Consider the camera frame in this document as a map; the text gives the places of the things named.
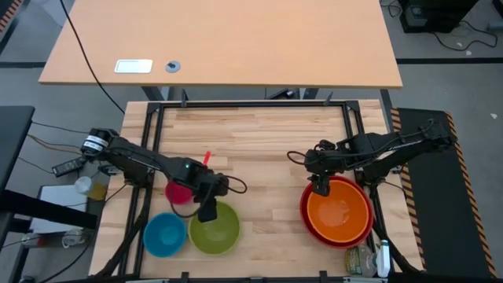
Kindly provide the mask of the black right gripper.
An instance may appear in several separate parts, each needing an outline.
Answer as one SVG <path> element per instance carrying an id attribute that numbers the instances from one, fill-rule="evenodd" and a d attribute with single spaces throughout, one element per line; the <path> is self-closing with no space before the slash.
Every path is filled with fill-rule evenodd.
<path id="1" fill-rule="evenodd" d="M 313 149 L 308 149 L 304 157 L 304 167 L 312 174 L 324 172 L 343 173 L 347 169 L 343 152 L 335 144 L 321 140 Z M 330 176 L 327 174 L 311 175 L 312 191 L 327 197 L 330 192 Z"/>

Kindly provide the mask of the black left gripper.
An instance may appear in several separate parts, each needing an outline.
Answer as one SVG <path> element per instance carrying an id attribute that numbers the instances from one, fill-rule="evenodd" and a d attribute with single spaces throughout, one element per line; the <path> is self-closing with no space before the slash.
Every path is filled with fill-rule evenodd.
<path id="1" fill-rule="evenodd" d="M 189 188 L 193 191 L 196 200 L 202 200 L 197 212 L 197 219 L 200 222 L 216 220 L 217 200 L 214 197 L 224 197 L 229 192 L 229 179 L 222 173 L 215 173 L 206 165 L 196 160 L 190 160 L 188 165 Z"/>

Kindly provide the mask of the green bowl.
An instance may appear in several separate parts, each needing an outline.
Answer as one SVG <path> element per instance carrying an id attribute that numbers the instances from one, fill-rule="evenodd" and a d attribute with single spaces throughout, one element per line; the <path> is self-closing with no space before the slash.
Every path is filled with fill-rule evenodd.
<path id="1" fill-rule="evenodd" d="M 240 238 L 240 218 L 226 203 L 216 202 L 217 218 L 200 222 L 192 218 L 188 225 L 189 239 L 195 248 L 208 255 L 222 255 L 230 251 Z"/>

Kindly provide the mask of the blue bowl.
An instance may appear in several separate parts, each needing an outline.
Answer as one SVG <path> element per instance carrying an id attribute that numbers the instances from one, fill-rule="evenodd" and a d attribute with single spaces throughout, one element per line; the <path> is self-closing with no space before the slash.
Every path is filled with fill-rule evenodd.
<path id="1" fill-rule="evenodd" d="M 151 255 L 165 258 L 179 252 L 186 238 L 185 222 L 177 215 L 165 212 L 149 220 L 143 233 L 143 244 Z"/>

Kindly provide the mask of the clear bottle green label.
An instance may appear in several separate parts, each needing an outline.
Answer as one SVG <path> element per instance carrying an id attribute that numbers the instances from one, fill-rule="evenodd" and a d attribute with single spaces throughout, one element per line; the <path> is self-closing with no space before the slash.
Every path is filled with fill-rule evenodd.
<path id="1" fill-rule="evenodd" d="M 351 276 L 373 277 L 377 272 L 376 253 L 366 244 L 349 248 L 345 252 L 345 267 Z"/>

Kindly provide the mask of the bottle with yellow liquid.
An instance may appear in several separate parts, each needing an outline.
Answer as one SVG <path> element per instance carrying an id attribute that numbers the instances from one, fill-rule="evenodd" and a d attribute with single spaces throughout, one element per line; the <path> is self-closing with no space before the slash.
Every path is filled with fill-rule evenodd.
<path id="1" fill-rule="evenodd" d="M 104 200 L 107 193 L 107 187 L 92 178 L 83 176 L 75 181 L 75 190 L 92 200 Z"/>

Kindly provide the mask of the black hazard-striped floor mat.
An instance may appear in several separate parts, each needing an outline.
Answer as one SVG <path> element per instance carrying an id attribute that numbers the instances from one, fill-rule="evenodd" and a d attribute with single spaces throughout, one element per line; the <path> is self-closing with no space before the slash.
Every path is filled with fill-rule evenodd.
<path id="1" fill-rule="evenodd" d="M 423 270 L 467 279 L 495 278 L 460 145 L 414 158 L 402 167 L 400 177 Z"/>

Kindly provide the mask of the clear plastic bottle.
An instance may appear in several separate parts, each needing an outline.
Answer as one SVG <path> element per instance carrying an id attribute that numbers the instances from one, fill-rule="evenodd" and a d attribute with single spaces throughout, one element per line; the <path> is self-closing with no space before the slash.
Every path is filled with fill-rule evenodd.
<path id="1" fill-rule="evenodd" d="M 86 242 L 86 236 L 83 230 L 72 229 L 67 231 L 61 238 L 61 244 L 64 248 L 70 248 L 72 246 L 83 244 Z"/>

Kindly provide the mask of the black power adapter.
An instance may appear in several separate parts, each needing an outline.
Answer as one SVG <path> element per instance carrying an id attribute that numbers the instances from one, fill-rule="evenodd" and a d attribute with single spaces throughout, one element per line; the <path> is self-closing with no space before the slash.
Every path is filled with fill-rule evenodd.
<path id="1" fill-rule="evenodd" d="M 86 158 L 79 157 L 52 167 L 52 172 L 57 178 L 59 178 L 60 176 L 67 175 L 74 171 L 79 171 L 80 169 L 84 168 L 86 162 Z"/>

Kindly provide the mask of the white box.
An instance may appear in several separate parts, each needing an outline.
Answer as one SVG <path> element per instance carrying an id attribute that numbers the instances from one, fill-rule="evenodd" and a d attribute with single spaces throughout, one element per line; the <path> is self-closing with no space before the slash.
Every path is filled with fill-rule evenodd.
<path id="1" fill-rule="evenodd" d="M 77 211 L 86 212 L 87 209 L 87 196 L 78 193 L 73 185 L 42 186 L 39 199 Z M 37 218 L 32 219 L 30 225 L 30 230 L 36 234 L 62 233 L 73 229 L 83 230 L 83 227 Z"/>

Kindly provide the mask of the black metal bar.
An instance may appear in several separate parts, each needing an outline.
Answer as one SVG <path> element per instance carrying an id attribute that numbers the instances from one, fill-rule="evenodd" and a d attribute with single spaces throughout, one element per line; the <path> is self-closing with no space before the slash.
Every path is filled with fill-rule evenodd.
<path id="1" fill-rule="evenodd" d="M 67 208 L 59 204 L 52 204 L 10 190 L 3 190 L 0 192 L 0 211 L 12 212 L 14 214 L 92 230 L 97 227 L 96 215 L 78 211 L 73 208 Z"/>

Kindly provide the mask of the light wood desk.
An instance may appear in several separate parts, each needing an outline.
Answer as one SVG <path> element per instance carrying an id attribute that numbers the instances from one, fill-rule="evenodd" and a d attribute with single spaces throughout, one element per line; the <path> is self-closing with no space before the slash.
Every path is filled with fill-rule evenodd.
<path id="1" fill-rule="evenodd" d="M 152 70 L 117 74 L 120 59 Z M 402 86 L 379 0 L 75 0 L 39 82 Z"/>

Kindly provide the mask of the black equipment case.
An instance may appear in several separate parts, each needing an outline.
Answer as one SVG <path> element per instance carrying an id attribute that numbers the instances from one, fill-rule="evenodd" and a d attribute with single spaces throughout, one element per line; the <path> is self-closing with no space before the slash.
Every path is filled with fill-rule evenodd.
<path id="1" fill-rule="evenodd" d="M 479 0 L 398 0 L 405 33 L 449 33 Z"/>

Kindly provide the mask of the black side table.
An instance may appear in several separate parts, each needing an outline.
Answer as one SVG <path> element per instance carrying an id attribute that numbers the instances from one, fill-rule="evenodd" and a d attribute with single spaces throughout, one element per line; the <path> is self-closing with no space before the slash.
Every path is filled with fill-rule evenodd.
<path id="1" fill-rule="evenodd" d="M 34 112 L 33 106 L 0 106 L 0 192 L 9 181 Z"/>

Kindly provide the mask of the black aluminium table frame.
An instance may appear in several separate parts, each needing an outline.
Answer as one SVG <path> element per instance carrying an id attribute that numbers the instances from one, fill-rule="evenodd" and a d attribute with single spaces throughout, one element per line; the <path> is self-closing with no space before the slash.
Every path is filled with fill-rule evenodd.
<path id="1" fill-rule="evenodd" d="M 303 225 L 299 199 L 308 174 L 286 154 L 360 130 L 387 133 L 379 101 L 361 101 L 358 112 L 320 101 L 192 101 L 184 108 L 166 103 L 163 115 L 147 102 L 129 103 L 120 133 L 131 142 L 196 160 L 211 152 L 209 167 L 231 177 L 224 201 L 240 216 L 240 238 L 222 255 L 185 243 L 168 258 L 150 255 L 135 239 L 121 271 L 170 280 L 187 273 L 191 281 L 344 276 L 343 250 L 322 244 Z"/>

